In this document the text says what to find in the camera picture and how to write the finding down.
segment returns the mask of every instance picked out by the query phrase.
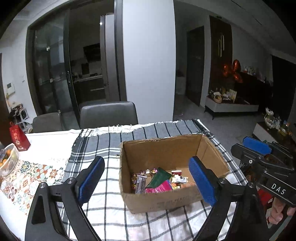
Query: gray striped cloth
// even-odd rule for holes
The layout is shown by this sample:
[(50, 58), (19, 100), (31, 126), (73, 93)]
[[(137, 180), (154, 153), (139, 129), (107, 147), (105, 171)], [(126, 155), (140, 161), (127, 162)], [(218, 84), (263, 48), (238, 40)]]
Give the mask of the gray striped cloth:
[[(246, 179), (231, 156), (209, 130), (204, 134), (222, 153), (231, 170), (227, 179), (234, 184), (245, 185)], [(119, 189), (119, 145), (122, 141), (163, 138), (201, 130), (192, 120), (155, 123), (136, 126), (117, 126), (109, 129), (85, 129), (73, 144), (71, 157), (65, 169), (63, 182), (76, 177), (87, 168), (95, 156), (105, 159), (105, 171), (88, 203), (82, 206), (89, 222), (101, 240), (150, 241), (192, 240), (206, 220), (211, 206), (203, 201), (188, 206), (150, 213), (132, 214), (124, 204)], [(235, 210), (232, 203), (218, 240), (225, 238)], [(64, 208), (59, 208), (63, 224), (70, 239), (76, 236), (70, 226)]]

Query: open cardboard box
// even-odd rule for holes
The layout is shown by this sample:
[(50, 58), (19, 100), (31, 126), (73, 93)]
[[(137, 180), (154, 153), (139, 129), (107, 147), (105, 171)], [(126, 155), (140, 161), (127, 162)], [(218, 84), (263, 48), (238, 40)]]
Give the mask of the open cardboard box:
[(181, 207), (202, 200), (196, 186), (162, 193), (133, 194), (131, 175), (146, 169), (182, 170), (182, 176), (194, 182), (188, 162), (198, 156), (206, 168), (217, 177), (224, 177), (229, 169), (221, 153), (204, 135), (191, 134), (170, 138), (126, 141), (121, 143), (119, 185), (122, 198), (132, 213), (145, 213)]

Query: finger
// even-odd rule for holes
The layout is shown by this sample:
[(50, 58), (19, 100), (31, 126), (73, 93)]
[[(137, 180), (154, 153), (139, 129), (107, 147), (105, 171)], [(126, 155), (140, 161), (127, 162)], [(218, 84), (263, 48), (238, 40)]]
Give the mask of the finger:
[(272, 223), (272, 224), (278, 224), (279, 223), (272, 216), (269, 217), (269, 222)]
[(271, 208), (271, 216), (277, 221), (281, 221), (283, 219), (283, 214), (281, 212), (277, 212), (274, 207)]
[(293, 216), (296, 211), (296, 207), (289, 207), (287, 211), (288, 216)]
[(285, 207), (285, 204), (282, 203), (280, 200), (278, 200), (277, 198), (274, 199), (273, 203), (272, 203), (272, 207), (275, 207), (276, 211), (278, 213), (281, 213)]

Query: red bag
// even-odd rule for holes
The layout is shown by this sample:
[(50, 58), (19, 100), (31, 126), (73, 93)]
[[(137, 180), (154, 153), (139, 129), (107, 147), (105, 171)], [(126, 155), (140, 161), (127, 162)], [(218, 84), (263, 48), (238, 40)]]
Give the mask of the red bag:
[(28, 150), (31, 144), (25, 133), (18, 125), (14, 125), (12, 122), (10, 125), (11, 127), (9, 128), (9, 131), (13, 144), (15, 144), (19, 151)]

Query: leather chair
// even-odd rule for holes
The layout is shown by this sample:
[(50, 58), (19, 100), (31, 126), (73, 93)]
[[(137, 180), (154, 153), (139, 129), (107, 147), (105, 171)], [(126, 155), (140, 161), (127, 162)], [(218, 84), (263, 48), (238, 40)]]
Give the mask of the leather chair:
[(33, 133), (63, 131), (61, 116), (58, 112), (39, 115), (33, 119)]
[(82, 105), (80, 111), (81, 129), (136, 124), (138, 124), (138, 117), (133, 102)]

